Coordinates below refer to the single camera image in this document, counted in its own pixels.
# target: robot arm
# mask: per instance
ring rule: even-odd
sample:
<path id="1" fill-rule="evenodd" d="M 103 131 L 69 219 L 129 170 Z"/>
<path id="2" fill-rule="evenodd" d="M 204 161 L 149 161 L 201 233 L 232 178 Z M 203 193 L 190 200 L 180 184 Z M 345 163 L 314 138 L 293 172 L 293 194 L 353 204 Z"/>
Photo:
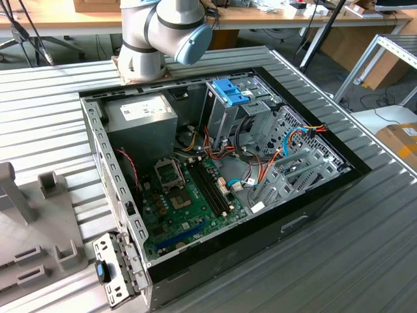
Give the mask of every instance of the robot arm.
<path id="1" fill-rule="evenodd" d="M 165 73 L 162 53 L 191 65 L 206 52 L 212 30 L 199 0 L 122 0 L 123 45 L 119 71 L 144 82 Z"/>

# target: label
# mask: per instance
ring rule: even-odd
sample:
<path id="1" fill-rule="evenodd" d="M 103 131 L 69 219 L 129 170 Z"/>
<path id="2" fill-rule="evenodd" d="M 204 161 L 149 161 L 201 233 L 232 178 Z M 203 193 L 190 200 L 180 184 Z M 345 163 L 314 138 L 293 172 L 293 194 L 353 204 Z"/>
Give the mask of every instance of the label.
<path id="1" fill-rule="evenodd" d="M 241 94 L 244 95 L 244 96 L 252 96 L 253 95 L 253 93 L 250 90 L 243 90 L 241 92 Z"/>
<path id="2" fill-rule="evenodd" d="M 152 100 L 125 104 L 120 107 L 124 118 L 127 121 L 141 119 L 143 117 L 162 114 L 167 112 L 167 106 L 164 101 L 158 97 Z"/>
<path id="3" fill-rule="evenodd" d="M 414 128 L 403 128 L 403 130 L 407 133 L 409 136 L 417 136 L 417 130 Z"/>
<path id="4" fill-rule="evenodd" d="M 265 207 L 265 205 L 263 204 L 262 201 L 260 201 L 260 202 L 256 203 L 253 207 L 251 207 L 250 210 L 252 211 L 253 214 L 255 214 L 256 212 L 259 212 L 264 207 Z"/>
<path id="5" fill-rule="evenodd" d="M 246 182 L 246 184 L 253 186 L 255 184 L 255 179 L 253 178 L 249 178 L 248 181 Z"/>

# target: wooden desk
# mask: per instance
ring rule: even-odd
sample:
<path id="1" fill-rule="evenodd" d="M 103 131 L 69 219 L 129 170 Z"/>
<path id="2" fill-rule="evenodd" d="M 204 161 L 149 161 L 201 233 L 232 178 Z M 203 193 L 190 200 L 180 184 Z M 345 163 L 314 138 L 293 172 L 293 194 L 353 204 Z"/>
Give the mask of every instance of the wooden desk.
<path id="1" fill-rule="evenodd" d="M 95 35 L 95 34 L 118 34 L 121 29 L 120 12 L 101 13 L 77 13 L 72 0 L 24 0 L 41 36 L 63 36 L 63 35 Z M 12 8 L 20 8 L 17 0 L 11 0 Z M 203 0 L 207 6 L 213 6 L 210 0 Z M 226 37 L 220 36 L 220 32 L 214 34 L 211 48 L 230 48 L 237 38 L 239 29 L 264 29 L 264 28 L 303 28 L 307 27 L 310 19 L 297 16 L 294 19 L 287 19 L 282 11 L 277 13 L 264 13 L 257 8 L 228 7 L 219 8 L 220 26 L 216 27 L 226 33 Z M 34 35 L 29 22 L 24 14 L 15 14 L 19 22 Z M 309 50 L 303 60 L 307 57 L 317 44 L 330 16 L 314 18 L 312 27 L 318 28 Z M 334 27 L 359 27 L 359 26 L 387 26 L 394 25 L 393 34 L 398 34 L 411 20 L 406 14 L 399 12 L 396 17 L 389 16 L 385 19 L 363 20 L 353 14 L 339 15 L 335 20 Z M 10 25 L 4 16 L 0 16 L 0 37 L 11 37 Z"/>

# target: motherboard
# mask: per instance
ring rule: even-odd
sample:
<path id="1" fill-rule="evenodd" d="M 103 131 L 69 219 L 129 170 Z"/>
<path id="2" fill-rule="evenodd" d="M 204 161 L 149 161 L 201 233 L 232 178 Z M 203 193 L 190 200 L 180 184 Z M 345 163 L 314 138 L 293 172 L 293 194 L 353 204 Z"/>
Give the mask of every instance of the motherboard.
<path id="1" fill-rule="evenodd" d="M 142 216 L 149 230 L 144 248 L 148 260 L 181 249 L 247 216 L 209 158 L 180 163 L 163 161 L 144 176 Z M 181 180 L 170 189 L 170 181 Z"/>

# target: blue latch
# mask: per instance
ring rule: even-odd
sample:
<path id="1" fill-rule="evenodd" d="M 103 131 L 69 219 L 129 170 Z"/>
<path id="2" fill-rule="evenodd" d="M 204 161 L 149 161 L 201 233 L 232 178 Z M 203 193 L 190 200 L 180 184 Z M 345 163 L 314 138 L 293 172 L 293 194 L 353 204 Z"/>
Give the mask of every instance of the blue latch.
<path id="1" fill-rule="evenodd" d="M 239 104 L 250 102 L 250 98 L 242 95 L 239 88 L 233 85 L 230 80 L 213 80 L 213 85 L 219 94 L 227 99 L 227 103 L 230 106 L 238 106 Z"/>

